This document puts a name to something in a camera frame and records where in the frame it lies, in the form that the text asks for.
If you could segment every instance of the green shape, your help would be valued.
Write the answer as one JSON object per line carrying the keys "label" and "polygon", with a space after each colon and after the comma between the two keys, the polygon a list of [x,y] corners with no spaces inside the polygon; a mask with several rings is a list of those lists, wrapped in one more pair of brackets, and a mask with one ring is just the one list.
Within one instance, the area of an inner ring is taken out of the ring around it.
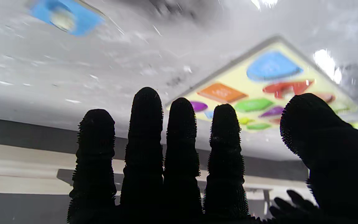
{"label": "green shape", "polygon": [[247,129],[249,129],[249,130],[263,130],[263,129],[266,129],[266,128],[270,127],[270,126],[271,125],[269,125],[269,124],[260,123],[260,124],[247,125]]}
{"label": "green shape", "polygon": [[264,110],[272,104],[273,102],[271,102],[270,100],[265,98],[260,98],[260,99],[240,101],[236,104],[234,108],[239,112],[246,113],[251,111]]}

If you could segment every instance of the black glove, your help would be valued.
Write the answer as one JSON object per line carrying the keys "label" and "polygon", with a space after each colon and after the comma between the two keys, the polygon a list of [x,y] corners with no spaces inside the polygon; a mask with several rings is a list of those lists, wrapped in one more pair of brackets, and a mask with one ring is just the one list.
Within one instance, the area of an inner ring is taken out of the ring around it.
{"label": "black glove", "polygon": [[214,111],[203,207],[195,179],[200,170],[191,103],[185,98],[172,103],[165,170],[160,144],[162,123],[158,94],[148,87],[141,89],[133,100],[121,201],[115,206],[117,191],[111,168],[114,121],[105,110],[88,111],[80,123],[68,222],[255,221],[248,214],[243,188],[240,126],[234,109],[220,105]]}
{"label": "black glove", "polygon": [[301,223],[358,223],[358,130],[322,99],[306,93],[287,104],[280,131],[310,169],[307,183],[319,208],[288,191],[295,206],[276,198],[279,208],[271,207],[272,215]]}

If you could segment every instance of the orange shape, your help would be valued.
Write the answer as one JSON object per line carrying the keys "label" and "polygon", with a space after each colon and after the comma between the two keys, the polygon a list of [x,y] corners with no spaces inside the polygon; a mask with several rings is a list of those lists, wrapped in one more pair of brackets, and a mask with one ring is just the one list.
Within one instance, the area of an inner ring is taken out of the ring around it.
{"label": "orange shape", "polygon": [[294,92],[295,95],[300,95],[314,82],[305,80],[302,82],[279,82],[273,85],[266,86],[263,88],[265,93],[274,93],[274,97],[277,99],[283,99],[283,95],[290,91]]}
{"label": "orange shape", "polygon": [[272,120],[270,120],[270,122],[273,123],[273,124],[280,124],[281,118],[279,118],[279,119],[272,119]]}
{"label": "orange shape", "polygon": [[220,83],[210,85],[198,94],[221,103],[231,103],[248,96]]}

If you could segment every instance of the blue shape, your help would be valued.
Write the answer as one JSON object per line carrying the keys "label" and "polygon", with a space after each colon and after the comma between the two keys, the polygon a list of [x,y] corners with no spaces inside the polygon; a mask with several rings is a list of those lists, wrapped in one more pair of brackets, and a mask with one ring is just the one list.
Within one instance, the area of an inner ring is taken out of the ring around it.
{"label": "blue shape", "polygon": [[204,112],[205,116],[208,118],[208,119],[212,119],[213,118],[213,111],[206,111]]}
{"label": "blue shape", "polygon": [[271,51],[260,56],[247,70],[247,76],[253,81],[271,81],[286,78],[303,72],[296,64],[279,51]]}
{"label": "blue shape", "polygon": [[58,8],[70,11],[75,17],[75,29],[68,31],[69,34],[81,36],[87,34],[98,24],[104,21],[100,14],[91,8],[76,2],[75,0],[39,0],[31,8],[31,14],[48,24],[51,24],[51,14]]}

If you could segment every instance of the red shape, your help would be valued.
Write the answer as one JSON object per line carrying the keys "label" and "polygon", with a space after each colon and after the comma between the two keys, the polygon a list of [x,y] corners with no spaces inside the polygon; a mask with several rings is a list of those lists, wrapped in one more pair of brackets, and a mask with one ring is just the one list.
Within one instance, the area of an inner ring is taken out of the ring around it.
{"label": "red shape", "polygon": [[314,82],[305,80],[302,82],[280,82],[263,88],[265,93],[274,93],[274,97],[277,99],[283,99],[285,92],[291,91],[295,95],[300,95]]}

